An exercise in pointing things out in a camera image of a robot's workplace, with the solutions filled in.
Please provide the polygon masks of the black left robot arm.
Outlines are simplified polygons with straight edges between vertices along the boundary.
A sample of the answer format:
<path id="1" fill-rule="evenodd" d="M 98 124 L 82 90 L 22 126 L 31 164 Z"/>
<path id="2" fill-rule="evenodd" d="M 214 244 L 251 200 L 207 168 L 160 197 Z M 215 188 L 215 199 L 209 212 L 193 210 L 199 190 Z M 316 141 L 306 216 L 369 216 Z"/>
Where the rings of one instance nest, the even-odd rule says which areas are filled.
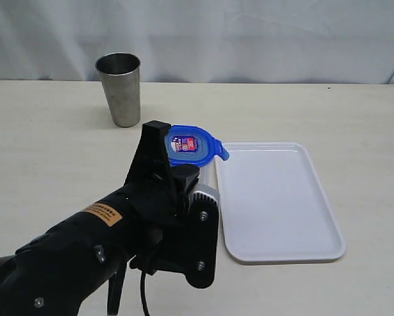
<path id="1" fill-rule="evenodd" d="M 141 129 L 122 187 L 0 257 L 0 315 L 77 315 L 108 284 L 117 315 L 127 269 L 180 273 L 194 288 L 214 282 L 219 206 L 199 181 L 203 131 L 152 120 Z"/>

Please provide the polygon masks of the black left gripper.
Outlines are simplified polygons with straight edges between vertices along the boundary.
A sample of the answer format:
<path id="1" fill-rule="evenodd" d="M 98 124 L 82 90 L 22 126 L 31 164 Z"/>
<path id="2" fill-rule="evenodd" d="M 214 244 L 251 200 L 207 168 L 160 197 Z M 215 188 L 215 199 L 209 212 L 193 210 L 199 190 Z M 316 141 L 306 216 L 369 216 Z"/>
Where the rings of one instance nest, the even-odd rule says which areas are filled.
<path id="1" fill-rule="evenodd" d="M 180 273 L 194 288 L 214 282 L 218 241 L 218 206 L 209 201 L 189 202 L 199 181 L 200 168 L 192 164 L 173 167 L 164 139 L 171 124 L 152 120 L 141 128 L 141 137 L 125 183 L 118 193 L 137 211 L 141 249 L 127 255 L 117 271 L 144 275 L 157 271 Z"/>

